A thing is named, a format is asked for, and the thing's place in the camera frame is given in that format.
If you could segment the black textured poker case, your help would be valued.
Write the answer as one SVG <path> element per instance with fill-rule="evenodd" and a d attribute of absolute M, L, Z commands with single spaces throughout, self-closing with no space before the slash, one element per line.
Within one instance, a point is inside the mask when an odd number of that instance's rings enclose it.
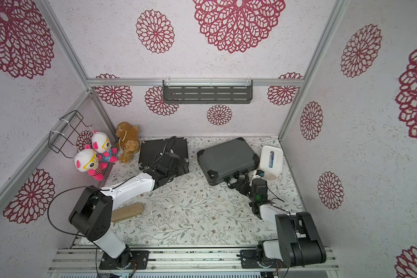
<path fill-rule="evenodd" d="M 152 165 L 163 151 L 166 143 L 167 139 L 149 140 L 143 142 L 140 149 L 139 169 L 144 170 Z M 187 139 L 178 137 L 174 142 L 174 145 L 171 147 L 172 152 L 177 154 L 186 163 L 189 162 L 187 143 Z"/>

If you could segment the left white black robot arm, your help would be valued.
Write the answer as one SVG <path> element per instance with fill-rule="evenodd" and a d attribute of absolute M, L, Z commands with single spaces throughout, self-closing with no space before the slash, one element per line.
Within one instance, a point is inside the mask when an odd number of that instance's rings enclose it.
<path fill-rule="evenodd" d="M 122 183 L 101 189 L 86 187 L 68 221 L 88 241 L 103 250 L 104 257 L 110 260 L 113 268 L 129 268 L 134 262 L 130 247 L 110 228 L 113 211 L 126 201 L 156 190 L 187 173 L 187 159 L 165 152 L 141 174 Z"/>

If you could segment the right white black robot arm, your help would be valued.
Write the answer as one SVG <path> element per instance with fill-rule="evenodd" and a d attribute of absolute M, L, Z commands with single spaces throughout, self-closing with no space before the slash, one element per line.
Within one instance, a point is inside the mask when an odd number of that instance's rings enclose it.
<path fill-rule="evenodd" d="M 252 180 L 240 178 L 235 189 L 250 199 L 252 213 L 260 220 L 275 226 L 277 238 L 261 240 L 254 251 L 242 250 L 244 268 L 287 268 L 324 264 L 325 247 L 312 216 L 308 212 L 292 213 L 277 207 L 268 199 L 267 181 L 261 176 Z"/>

